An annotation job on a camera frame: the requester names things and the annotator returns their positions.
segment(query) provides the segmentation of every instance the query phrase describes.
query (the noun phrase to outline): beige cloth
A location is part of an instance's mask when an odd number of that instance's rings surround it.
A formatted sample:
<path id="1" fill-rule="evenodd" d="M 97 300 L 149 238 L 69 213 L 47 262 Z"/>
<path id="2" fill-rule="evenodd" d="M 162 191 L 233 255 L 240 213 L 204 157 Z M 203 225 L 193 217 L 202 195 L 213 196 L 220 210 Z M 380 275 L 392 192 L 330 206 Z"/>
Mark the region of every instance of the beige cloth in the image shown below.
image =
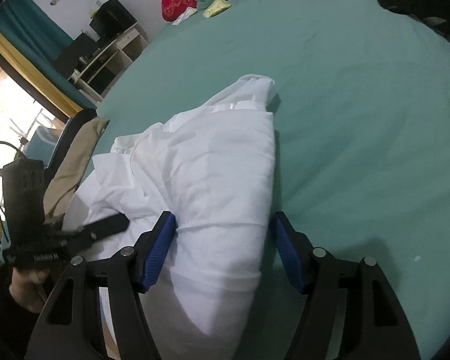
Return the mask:
<path id="1" fill-rule="evenodd" d="M 43 207 L 46 218 L 61 216 L 67 211 L 108 122 L 109 120 L 96 117 L 85 123 L 73 139 L 55 177 L 45 191 Z"/>

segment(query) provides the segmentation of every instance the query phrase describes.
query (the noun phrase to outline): green bed sheet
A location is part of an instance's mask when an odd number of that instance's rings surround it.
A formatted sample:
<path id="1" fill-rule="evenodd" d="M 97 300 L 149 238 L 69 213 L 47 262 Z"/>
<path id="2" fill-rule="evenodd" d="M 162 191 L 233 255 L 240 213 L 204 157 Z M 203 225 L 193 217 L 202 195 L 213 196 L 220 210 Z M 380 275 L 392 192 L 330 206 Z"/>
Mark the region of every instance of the green bed sheet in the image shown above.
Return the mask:
<path id="1" fill-rule="evenodd" d="M 274 210 L 336 257 L 377 259 L 422 357 L 450 334 L 450 44 L 376 0 L 232 0 L 167 26 L 98 108 L 117 136 L 270 76 Z M 283 359 L 304 300 L 267 245 L 237 359 Z"/>

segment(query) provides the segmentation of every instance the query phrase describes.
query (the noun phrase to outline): black monitor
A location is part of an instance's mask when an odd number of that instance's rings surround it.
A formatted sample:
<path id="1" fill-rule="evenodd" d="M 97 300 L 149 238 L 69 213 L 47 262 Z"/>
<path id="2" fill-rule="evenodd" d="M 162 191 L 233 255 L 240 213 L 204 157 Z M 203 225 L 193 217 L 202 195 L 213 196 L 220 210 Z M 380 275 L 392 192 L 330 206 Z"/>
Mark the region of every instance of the black monitor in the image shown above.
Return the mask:
<path id="1" fill-rule="evenodd" d="M 108 0 L 95 13 L 90 27 L 101 38 L 111 41 L 136 22 L 137 20 L 118 0 Z"/>

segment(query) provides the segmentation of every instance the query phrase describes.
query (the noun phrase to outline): desk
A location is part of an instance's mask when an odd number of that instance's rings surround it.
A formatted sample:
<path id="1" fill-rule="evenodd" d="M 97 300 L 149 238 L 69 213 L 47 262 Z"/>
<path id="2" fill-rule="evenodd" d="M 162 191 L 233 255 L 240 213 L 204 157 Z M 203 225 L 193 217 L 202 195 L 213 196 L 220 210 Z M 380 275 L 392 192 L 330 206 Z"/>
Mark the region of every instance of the desk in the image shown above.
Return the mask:
<path id="1" fill-rule="evenodd" d="M 123 72 L 148 46 L 144 35 L 145 32 L 140 26 L 137 23 L 133 24 L 128 30 L 103 48 L 81 72 L 75 70 L 70 77 L 70 81 L 95 105 L 102 102 Z M 94 85 L 94 80 L 101 73 L 114 76 L 104 90 L 100 90 Z"/>

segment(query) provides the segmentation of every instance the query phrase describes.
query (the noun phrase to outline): folded white garment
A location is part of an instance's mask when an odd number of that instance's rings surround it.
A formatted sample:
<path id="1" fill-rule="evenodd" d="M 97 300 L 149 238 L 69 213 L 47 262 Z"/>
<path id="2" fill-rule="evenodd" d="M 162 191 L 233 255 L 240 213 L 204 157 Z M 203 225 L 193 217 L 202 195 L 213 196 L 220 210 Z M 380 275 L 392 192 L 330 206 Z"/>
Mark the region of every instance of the folded white garment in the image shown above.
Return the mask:
<path id="1" fill-rule="evenodd" d="M 270 78 L 243 76 L 201 107 L 117 138 L 111 153 L 93 158 L 67 211 L 68 229 L 117 211 L 131 221 L 87 251 L 88 260 L 133 245 L 162 211 L 176 216 L 159 280 L 142 295 L 164 360 L 230 359 L 239 344 L 270 215 L 275 140 L 265 107 L 274 95 Z"/>

